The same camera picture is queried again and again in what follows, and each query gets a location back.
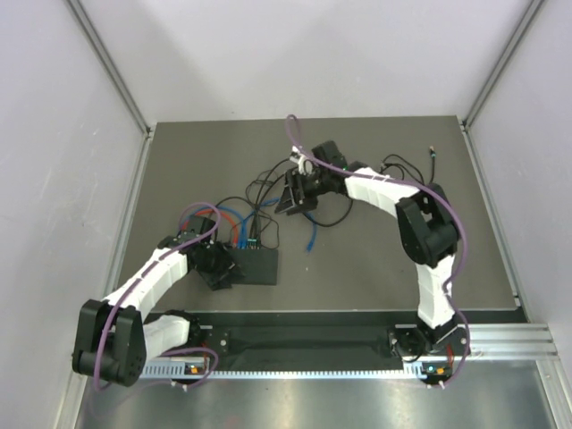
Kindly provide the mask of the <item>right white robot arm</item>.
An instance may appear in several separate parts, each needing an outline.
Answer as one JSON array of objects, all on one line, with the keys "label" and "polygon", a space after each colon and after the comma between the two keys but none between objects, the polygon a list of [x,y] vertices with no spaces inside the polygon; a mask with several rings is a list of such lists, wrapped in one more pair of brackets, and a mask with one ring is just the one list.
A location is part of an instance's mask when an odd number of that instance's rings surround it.
[{"label": "right white robot arm", "polygon": [[455,311],[450,305],[450,287],[459,241],[459,227],[444,206],[447,199],[437,184],[413,185],[376,172],[366,164],[349,164],[333,141],[306,152],[294,145],[285,173],[278,215],[305,214],[317,208],[318,198],[336,193],[361,201],[394,217],[401,245],[415,263],[419,304],[417,343],[430,354],[450,342]]}]

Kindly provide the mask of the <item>black network switch box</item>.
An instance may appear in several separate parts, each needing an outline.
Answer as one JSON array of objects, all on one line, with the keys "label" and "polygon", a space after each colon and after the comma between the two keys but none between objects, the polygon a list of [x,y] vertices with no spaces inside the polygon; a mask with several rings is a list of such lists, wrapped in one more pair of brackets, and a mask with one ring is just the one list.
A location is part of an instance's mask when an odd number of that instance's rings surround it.
[{"label": "black network switch box", "polygon": [[235,267],[231,269],[231,285],[275,286],[278,282],[279,251],[267,248],[230,248]]}]

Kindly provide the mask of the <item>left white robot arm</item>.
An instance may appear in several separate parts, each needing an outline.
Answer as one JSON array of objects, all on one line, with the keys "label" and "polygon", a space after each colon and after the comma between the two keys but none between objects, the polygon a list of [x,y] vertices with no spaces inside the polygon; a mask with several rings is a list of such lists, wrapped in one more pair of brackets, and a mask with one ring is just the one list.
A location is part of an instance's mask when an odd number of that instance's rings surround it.
[{"label": "left white robot arm", "polygon": [[230,250],[217,239],[220,221],[191,216],[179,231],[163,238],[149,259],[121,287],[103,299],[89,299],[80,309],[71,355],[74,373],[105,384],[131,387],[145,365],[156,358],[199,355],[193,375],[208,374],[218,359],[207,349],[198,318],[167,310],[147,318],[177,282],[196,272],[207,286],[224,289],[240,273]]}]

